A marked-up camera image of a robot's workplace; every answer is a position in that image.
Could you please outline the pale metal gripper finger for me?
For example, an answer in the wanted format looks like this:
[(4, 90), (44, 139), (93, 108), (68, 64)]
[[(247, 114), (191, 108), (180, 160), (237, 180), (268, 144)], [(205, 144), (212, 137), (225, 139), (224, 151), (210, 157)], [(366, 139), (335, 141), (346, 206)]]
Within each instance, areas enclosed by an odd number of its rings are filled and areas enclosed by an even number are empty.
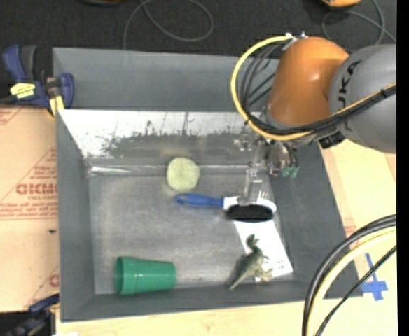
[(234, 153), (253, 153), (258, 145), (259, 136), (252, 133), (241, 133), (233, 139)]
[(248, 168), (245, 174), (242, 199), (245, 202), (272, 201), (270, 178), (264, 168)]

